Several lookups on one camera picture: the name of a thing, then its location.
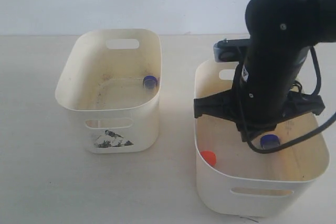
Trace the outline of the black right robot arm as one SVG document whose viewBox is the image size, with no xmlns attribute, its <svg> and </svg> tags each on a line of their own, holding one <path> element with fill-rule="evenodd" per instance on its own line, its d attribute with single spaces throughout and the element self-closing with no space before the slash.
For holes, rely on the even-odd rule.
<svg viewBox="0 0 336 224">
<path fill-rule="evenodd" d="M 194 100 L 194 116 L 234 122 L 243 137 L 255 137 L 307 113 L 320 114 L 322 99 L 292 91 L 308 51 L 335 42 L 335 0 L 250 0 L 247 39 L 223 39 L 215 61 L 237 62 L 232 87 Z"/>
</svg>

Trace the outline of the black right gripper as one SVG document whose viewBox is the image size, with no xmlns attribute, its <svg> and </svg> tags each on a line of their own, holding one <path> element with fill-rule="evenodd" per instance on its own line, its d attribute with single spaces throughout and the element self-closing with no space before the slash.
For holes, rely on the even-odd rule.
<svg viewBox="0 0 336 224">
<path fill-rule="evenodd" d="M 241 110 L 233 95 L 233 90 L 226 90 L 208 97 L 194 99 L 194 117 L 197 119 L 202 115 L 209 115 L 235 123 L 236 128 L 241 132 L 242 141 L 253 140 L 256 137 L 273 131 L 278 124 L 313 113 L 320 115 L 325 109 L 324 102 L 320 95 L 310 95 L 290 91 L 279 115 L 265 120 L 261 119 L 261 108 L 257 108 L 252 115 L 255 119 L 248 117 L 252 109 Z"/>
</svg>

